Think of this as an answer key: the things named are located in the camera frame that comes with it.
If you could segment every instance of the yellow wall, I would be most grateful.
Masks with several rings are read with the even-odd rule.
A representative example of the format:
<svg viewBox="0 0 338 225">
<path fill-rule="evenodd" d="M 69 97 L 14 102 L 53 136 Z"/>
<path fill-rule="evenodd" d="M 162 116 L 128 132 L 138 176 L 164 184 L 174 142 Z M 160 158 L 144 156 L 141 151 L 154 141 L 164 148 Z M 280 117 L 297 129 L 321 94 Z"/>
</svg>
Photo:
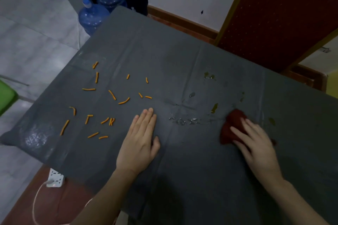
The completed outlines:
<svg viewBox="0 0 338 225">
<path fill-rule="evenodd" d="M 338 70 L 328 75 L 326 93 L 338 98 Z"/>
</svg>

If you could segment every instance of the forearm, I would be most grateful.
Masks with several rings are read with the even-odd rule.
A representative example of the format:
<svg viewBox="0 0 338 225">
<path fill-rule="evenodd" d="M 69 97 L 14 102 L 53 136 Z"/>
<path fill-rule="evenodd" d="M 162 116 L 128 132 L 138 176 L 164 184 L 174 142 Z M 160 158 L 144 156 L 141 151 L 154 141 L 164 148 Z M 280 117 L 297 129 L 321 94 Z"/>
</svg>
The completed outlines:
<svg viewBox="0 0 338 225">
<path fill-rule="evenodd" d="M 328 225 L 288 181 L 266 189 L 294 225 Z"/>
<path fill-rule="evenodd" d="M 107 184 L 82 210 L 71 225 L 112 225 L 135 178 L 136 176 L 133 172 L 115 170 Z"/>
</svg>

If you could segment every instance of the red chair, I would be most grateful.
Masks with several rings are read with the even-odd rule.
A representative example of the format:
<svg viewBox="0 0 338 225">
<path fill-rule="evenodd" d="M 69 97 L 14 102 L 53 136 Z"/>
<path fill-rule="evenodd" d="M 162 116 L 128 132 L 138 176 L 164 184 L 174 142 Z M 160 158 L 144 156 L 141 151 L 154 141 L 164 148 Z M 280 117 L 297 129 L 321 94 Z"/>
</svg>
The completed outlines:
<svg viewBox="0 0 338 225">
<path fill-rule="evenodd" d="M 215 45 L 275 72 L 338 35 L 338 0 L 234 0 Z"/>
</svg>

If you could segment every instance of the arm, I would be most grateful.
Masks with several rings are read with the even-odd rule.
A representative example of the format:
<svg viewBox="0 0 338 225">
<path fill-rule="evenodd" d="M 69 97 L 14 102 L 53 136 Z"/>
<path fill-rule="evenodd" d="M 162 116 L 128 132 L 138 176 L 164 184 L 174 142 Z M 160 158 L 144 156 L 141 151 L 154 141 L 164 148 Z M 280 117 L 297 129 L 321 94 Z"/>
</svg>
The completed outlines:
<svg viewBox="0 0 338 225">
<path fill-rule="evenodd" d="M 113 224 L 133 181 L 148 167 L 160 148 L 158 137 L 151 146 L 156 123 L 153 111 L 150 108 L 134 117 L 117 156 L 116 170 L 71 225 Z"/>
<path fill-rule="evenodd" d="M 284 180 L 275 150 L 264 130 L 248 119 L 241 120 L 248 135 L 234 127 L 230 129 L 247 145 L 251 152 L 242 143 L 238 141 L 234 141 L 234 143 L 243 153 L 253 174 L 291 222 L 295 225 L 328 225 L 299 195 L 292 184 Z"/>
</svg>

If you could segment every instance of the tile floor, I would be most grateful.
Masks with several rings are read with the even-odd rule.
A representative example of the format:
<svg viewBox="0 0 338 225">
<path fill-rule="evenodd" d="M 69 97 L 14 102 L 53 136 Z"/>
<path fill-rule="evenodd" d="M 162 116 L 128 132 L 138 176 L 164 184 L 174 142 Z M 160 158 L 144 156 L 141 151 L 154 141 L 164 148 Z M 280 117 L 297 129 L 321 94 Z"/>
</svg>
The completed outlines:
<svg viewBox="0 0 338 225">
<path fill-rule="evenodd" d="M 0 0 L 0 75 L 19 95 L 36 100 L 89 36 L 67 0 Z M 0 117 L 0 135 L 31 103 L 17 101 Z M 0 223 L 41 163 L 16 147 L 0 145 Z"/>
</svg>

